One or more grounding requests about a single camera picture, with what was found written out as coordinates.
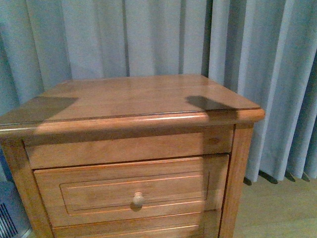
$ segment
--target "wooden knob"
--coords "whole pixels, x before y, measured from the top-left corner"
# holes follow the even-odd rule
[[[134,194],[134,197],[132,199],[132,202],[133,204],[136,206],[136,207],[142,207],[143,206],[143,203],[144,203],[144,197],[143,197],[143,194],[141,192],[136,192]]]

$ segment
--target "drawer front panel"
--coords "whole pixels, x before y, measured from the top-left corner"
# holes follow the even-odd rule
[[[33,169],[93,165],[229,153],[233,125],[155,131],[155,136],[153,132],[147,133],[140,132],[136,138],[122,138],[124,135],[107,138],[106,135],[99,135],[98,139],[87,135],[77,139],[75,135],[24,142]]]
[[[146,205],[190,198],[200,199],[206,189],[202,190],[198,184],[203,184],[202,172],[66,183],[60,187],[68,213],[76,214],[82,210],[87,212],[96,208],[128,209],[135,192],[142,193]]]
[[[59,227],[53,228],[53,232],[56,238],[151,238],[152,235],[155,235],[155,238],[216,238],[220,214],[220,210],[215,210],[204,213]]]
[[[53,227],[219,209],[228,156],[35,171]],[[132,203],[142,192],[141,208]]]

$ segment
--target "floor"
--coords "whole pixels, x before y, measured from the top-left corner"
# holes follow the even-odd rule
[[[234,238],[317,238],[317,179],[244,184]]]

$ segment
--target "light blue curtain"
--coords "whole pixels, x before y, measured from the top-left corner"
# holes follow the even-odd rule
[[[71,78],[209,75],[266,110],[255,126],[247,178],[256,181],[259,170],[277,180],[286,170],[316,178],[317,1],[0,0],[0,6],[0,115]]]
[[[277,180],[286,170],[317,176],[316,49],[315,0],[213,1],[209,76],[266,111],[254,129],[251,181],[259,170]]]
[[[0,115],[68,79],[207,76],[210,28],[210,0],[0,0]]]

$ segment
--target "nightstand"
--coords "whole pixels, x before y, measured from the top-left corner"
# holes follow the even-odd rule
[[[255,103],[201,75],[70,80],[0,117],[41,238],[231,238]]]

